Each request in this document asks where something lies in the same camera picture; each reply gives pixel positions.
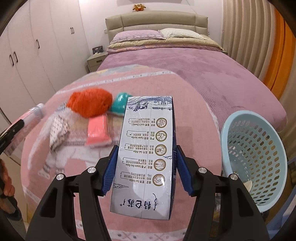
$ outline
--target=teal object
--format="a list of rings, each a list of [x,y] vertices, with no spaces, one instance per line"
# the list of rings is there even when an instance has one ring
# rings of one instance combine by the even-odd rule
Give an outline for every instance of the teal object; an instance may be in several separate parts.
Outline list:
[[[119,93],[116,96],[110,108],[110,111],[113,112],[114,114],[124,116],[124,113],[126,111],[126,104],[128,102],[129,97],[131,97],[131,95],[128,93]]]
[[[270,123],[252,111],[237,111],[224,123],[221,147],[224,175],[253,181],[250,195],[261,213],[275,205],[286,183],[287,157]]]

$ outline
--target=orange yarn ball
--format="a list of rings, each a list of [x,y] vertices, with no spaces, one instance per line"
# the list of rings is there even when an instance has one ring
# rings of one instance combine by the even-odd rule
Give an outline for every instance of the orange yarn ball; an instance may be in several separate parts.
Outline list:
[[[74,92],[67,107],[84,118],[104,114],[112,105],[112,94],[106,90],[93,88],[82,92]]]

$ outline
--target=blue gripper pad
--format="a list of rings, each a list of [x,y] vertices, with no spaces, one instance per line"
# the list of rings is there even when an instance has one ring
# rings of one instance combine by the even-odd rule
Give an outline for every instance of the blue gripper pad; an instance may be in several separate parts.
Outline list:
[[[183,184],[183,188],[191,196],[193,194],[192,176],[184,160],[184,154],[177,148],[177,169]]]
[[[102,182],[102,193],[105,196],[106,193],[110,190],[113,178],[115,176],[115,168],[117,163],[117,156],[118,156],[119,147],[116,146],[112,149],[111,154],[109,156],[109,163],[108,166],[103,174],[103,182]]]

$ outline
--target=drawer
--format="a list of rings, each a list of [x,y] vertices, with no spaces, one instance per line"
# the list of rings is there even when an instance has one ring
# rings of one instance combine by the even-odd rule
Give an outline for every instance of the drawer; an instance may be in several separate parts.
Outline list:
[[[101,56],[88,61],[89,67],[100,65],[107,56]]]
[[[100,67],[100,64],[99,65],[96,65],[96,66],[90,67],[90,72],[96,72],[99,67]]]

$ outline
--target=beige curtain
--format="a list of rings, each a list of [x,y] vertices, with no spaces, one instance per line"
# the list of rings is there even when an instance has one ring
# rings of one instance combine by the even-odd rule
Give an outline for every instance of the beige curtain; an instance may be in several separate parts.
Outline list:
[[[275,27],[274,7],[267,0],[223,0],[221,45],[261,81],[274,48]]]
[[[285,129],[279,133],[285,146],[287,157],[296,157],[296,54],[284,93],[280,99],[287,112],[288,122]]]

